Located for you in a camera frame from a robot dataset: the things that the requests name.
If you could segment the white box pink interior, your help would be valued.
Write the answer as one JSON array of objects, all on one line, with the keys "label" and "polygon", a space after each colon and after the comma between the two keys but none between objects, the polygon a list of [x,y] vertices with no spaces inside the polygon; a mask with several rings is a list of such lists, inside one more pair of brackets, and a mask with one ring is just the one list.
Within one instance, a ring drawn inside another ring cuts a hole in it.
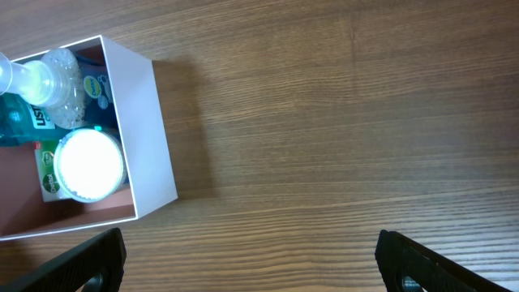
[{"label": "white box pink interior", "polygon": [[128,182],[94,203],[46,202],[40,142],[1,150],[1,239],[9,241],[137,220],[177,199],[152,60],[98,35],[67,48],[105,62]]}]

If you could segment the green soap box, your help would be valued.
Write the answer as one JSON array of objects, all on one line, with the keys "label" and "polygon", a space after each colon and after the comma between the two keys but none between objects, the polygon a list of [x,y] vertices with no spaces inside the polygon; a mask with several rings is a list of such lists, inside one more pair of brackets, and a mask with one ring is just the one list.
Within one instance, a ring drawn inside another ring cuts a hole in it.
[{"label": "green soap box", "polygon": [[54,152],[58,143],[58,140],[52,140],[37,141],[32,144],[36,158],[41,194],[43,201],[46,203],[71,199],[61,188],[54,172]]}]

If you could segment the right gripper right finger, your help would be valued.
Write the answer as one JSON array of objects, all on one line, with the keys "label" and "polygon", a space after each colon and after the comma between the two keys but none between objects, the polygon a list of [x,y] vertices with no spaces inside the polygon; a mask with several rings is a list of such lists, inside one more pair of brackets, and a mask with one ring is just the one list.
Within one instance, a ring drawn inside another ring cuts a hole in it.
[{"label": "right gripper right finger", "polygon": [[375,259],[388,291],[506,290],[396,231],[380,231]]}]

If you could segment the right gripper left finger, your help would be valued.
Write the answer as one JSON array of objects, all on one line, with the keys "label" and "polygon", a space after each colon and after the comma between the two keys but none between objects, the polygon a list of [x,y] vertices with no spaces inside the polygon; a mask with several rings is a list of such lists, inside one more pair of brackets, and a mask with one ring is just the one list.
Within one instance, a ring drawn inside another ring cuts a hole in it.
[{"label": "right gripper left finger", "polygon": [[127,252],[119,228],[109,229],[1,287],[4,292],[117,292]]}]

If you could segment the blue jar white lid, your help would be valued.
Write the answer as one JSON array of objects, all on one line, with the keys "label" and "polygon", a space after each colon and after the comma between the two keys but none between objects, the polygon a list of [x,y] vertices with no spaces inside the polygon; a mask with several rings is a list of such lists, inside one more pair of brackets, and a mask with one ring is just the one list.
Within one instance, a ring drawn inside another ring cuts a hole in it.
[{"label": "blue jar white lid", "polygon": [[128,184],[118,133],[100,127],[66,134],[54,152],[54,173],[67,196],[81,203],[101,201]]}]

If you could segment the blue mouthwash bottle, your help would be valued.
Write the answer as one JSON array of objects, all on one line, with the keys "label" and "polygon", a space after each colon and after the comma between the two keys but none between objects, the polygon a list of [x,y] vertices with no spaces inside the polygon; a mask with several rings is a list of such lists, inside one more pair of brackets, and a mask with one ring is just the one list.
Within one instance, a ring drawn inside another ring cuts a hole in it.
[{"label": "blue mouthwash bottle", "polygon": [[1,95],[1,146],[60,140],[70,130],[56,126],[46,112],[11,93]]}]

